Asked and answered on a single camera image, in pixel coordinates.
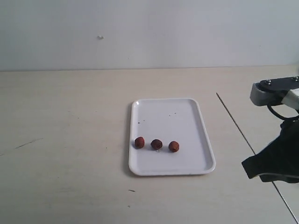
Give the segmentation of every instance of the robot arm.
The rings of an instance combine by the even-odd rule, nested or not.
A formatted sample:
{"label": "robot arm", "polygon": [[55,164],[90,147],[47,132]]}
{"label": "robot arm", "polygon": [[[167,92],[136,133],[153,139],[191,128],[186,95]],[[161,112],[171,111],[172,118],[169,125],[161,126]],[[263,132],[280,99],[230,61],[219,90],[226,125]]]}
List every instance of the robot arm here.
{"label": "robot arm", "polygon": [[263,182],[299,182],[299,115],[286,118],[272,108],[284,104],[299,113],[299,77],[254,83],[250,99],[256,106],[267,106],[283,123],[280,135],[273,142],[242,162],[249,179],[260,176]]}

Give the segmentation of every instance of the wooden table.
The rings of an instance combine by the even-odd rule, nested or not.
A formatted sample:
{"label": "wooden table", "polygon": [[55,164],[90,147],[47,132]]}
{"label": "wooden table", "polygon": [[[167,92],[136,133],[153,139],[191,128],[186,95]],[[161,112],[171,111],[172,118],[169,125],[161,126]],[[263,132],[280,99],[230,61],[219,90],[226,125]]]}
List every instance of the wooden table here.
{"label": "wooden table", "polygon": [[[278,134],[279,120],[252,105],[250,86],[296,69],[0,73],[1,223],[296,223],[271,183],[247,178],[241,161],[252,151],[216,96],[261,149]],[[131,103],[175,97],[198,101],[215,171],[134,176],[128,169]],[[266,137],[258,140],[258,132]],[[278,186],[292,204],[287,191],[296,187]]]}

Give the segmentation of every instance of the black cable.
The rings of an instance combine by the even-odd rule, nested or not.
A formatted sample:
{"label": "black cable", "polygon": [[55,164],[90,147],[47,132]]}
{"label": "black cable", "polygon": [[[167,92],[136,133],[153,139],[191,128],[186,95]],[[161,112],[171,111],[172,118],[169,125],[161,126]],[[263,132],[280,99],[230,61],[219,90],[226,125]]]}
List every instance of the black cable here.
{"label": "black cable", "polygon": [[267,108],[268,110],[277,118],[281,119],[281,120],[298,120],[299,119],[299,115],[296,117],[290,117],[290,118],[286,118],[282,115],[280,115],[279,113],[277,113],[273,108],[271,104],[267,104]]}

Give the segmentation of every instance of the white wall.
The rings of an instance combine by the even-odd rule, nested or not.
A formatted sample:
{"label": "white wall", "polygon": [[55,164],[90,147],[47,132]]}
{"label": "white wall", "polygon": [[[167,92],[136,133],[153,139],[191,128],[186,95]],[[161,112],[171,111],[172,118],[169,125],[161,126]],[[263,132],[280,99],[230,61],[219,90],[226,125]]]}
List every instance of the white wall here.
{"label": "white wall", "polygon": [[298,0],[0,0],[0,70],[298,62]]}

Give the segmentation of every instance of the brown nut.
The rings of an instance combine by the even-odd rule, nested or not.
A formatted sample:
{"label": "brown nut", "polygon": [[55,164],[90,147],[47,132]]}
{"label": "brown nut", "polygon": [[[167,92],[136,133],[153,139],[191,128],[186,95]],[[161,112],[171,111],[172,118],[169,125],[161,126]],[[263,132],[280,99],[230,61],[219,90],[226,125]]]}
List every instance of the brown nut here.
{"label": "brown nut", "polygon": [[144,147],[144,138],[143,137],[138,137],[137,139],[135,139],[135,147],[136,148]]}
{"label": "brown nut", "polygon": [[179,144],[176,141],[172,141],[171,143],[169,143],[168,148],[170,151],[175,153],[179,150]]}
{"label": "brown nut", "polygon": [[162,148],[163,144],[159,139],[155,139],[150,144],[154,150]]}

